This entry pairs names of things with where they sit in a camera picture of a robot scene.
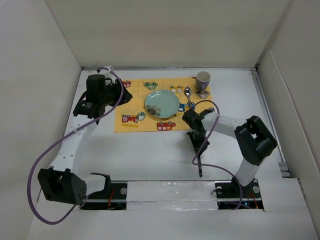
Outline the yellow car-print cloth placemat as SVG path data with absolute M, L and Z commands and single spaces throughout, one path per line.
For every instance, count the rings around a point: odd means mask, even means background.
M 190 100 L 193 105 L 197 104 L 197 112 L 213 107 L 213 104 L 209 102 L 199 103 L 201 100 L 212 100 L 212 91 L 209 86 L 202 92 L 196 90 L 196 78 L 194 76 L 125 79 L 122 83 L 125 89 L 132 94 L 132 99 L 129 103 L 115 109 L 114 131 L 116 133 L 188 130 L 188 125 L 182 120 L 183 113 L 189 110 L 188 98 L 184 95 L 186 87 L 190 87 Z M 145 107 L 148 94 L 162 89 L 170 91 L 179 99 L 178 112 L 164 119 L 150 115 L 150 113 L 160 114 L 158 110 L 151 110 L 152 104 Z

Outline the silver fork patterned handle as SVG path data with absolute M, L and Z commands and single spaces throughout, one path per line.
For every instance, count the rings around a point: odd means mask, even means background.
M 203 170 L 202 170 L 202 162 L 201 162 L 201 155 L 200 154 L 197 156 L 197 167 L 198 167 L 199 177 L 202 178 L 203 177 Z

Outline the green floral ceramic plate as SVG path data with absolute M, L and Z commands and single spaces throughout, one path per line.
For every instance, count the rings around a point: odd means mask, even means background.
M 180 107 L 180 100 L 170 90 L 160 89 L 147 95 L 144 108 L 149 115 L 155 118 L 167 119 L 174 116 Z

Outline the silver spoon patterned handle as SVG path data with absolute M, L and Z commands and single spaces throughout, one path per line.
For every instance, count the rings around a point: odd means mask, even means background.
M 195 103 L 193 101 L 191 101 L 191 95 L 192 95 L 192 91 L 190 89 L 189 86 L 187 86 L 184 89 L 184 95 L 187 98 L 187 105 L 190 109 L 194 110 L 195 109 Z

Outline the purple ceramic mug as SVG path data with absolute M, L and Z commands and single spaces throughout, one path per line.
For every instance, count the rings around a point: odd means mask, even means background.
M 207 71 L 200 71 L 195 77 L 195 88 L 203 92 L 208 87 L 211 80 L 211 75 Z

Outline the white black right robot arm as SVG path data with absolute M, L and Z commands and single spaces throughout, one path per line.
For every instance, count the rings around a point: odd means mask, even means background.
M 182 120 L 190 128 L 187 135 L 195 151 L 192 164 L 198 168 L 209 166 L 201 163 L 199 157 L 208 148 L 209 137 L 213 132 L 237 141 L 242 162 L 231 179 L 231 191 L 237 197 L 243 197 L 249 192 L 249 185 L 254 181 L 260 166 L 278 146 L 264 122 L 255 115 L 242 119 L 221 115 L 213 109 L 205 109 L 200 113 L 189 109 L 183 114 Z

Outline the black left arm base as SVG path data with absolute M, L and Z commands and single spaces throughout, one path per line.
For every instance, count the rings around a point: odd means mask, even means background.
M 106 189 L 89 195 L 82 210 L 124 211 L 127 209 L 128 183 L 112 181 Z

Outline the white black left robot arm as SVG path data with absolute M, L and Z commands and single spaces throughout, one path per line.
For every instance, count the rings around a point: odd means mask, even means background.
M 80 205 L 93 193 L 103 199 L 111 194 L 109 175 L 90 173 L 81 176 L 80 164 L 91 134 L 106 115 L 106 107 L 115 109 L 132 97 L 120 79 L 112 80 L 102 74 L 87 77 L 86 91 L 72 113 L 71 135 L 62 141 L 49 168 L 40 169 L 37 175 L 46 200 Z

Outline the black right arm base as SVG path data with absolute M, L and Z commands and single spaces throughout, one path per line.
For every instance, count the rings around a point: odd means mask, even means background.
M 217 200 L 219 210 L 234 210 L 238 207 L 240 210 L 263 210 L 261 190 L 258 181 L 253 180 L 248 186 L 240 187 L 231 180 L 216 181 L 215 189 L 211 195 Z

